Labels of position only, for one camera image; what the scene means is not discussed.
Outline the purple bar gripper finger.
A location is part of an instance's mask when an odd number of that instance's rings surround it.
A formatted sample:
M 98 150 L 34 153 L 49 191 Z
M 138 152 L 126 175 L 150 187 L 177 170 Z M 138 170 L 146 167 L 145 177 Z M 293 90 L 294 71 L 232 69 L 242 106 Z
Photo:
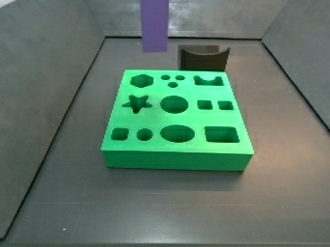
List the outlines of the purple bar gripper finger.
M 169 0 L 141 0 L 145 52 L 167 51 Z

